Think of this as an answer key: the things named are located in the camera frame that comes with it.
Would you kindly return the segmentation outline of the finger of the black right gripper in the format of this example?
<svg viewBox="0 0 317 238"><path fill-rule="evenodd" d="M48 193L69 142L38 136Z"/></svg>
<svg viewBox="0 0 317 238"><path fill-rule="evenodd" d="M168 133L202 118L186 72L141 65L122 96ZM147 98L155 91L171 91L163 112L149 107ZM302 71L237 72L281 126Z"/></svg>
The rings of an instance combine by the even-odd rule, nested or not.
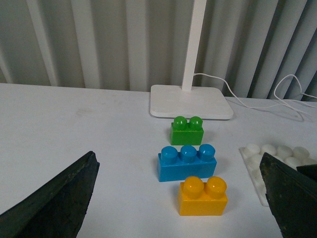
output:
<svg viewBox="0 0 317 238"><path fill-rule="evenodd" d="M317 164L299 166L297 171L313 180L317 180Z"/></svg>

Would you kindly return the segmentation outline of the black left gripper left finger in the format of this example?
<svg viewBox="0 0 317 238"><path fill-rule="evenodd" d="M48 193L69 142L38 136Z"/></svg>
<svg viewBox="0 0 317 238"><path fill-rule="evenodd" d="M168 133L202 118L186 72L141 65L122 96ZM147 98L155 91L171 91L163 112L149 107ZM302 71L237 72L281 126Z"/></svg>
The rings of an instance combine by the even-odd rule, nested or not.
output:
<svg viewBox="0 0 317 238"><path fill-rule="evenodd" d="M90 151L0 216L2 238L75 238L93 194L99 162Z"/></svg>

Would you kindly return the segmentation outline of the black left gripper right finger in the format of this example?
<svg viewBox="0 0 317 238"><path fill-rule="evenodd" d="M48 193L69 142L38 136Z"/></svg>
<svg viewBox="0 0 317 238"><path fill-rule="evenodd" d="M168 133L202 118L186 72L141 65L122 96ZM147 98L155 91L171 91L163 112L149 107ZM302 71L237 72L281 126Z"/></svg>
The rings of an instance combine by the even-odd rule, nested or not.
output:
<svg viewBox="0 0 317 238"><path fill-rule="evenodd" d="M268 153L260 162L266 198L284 238L317 236L317 181Z"/></svg>

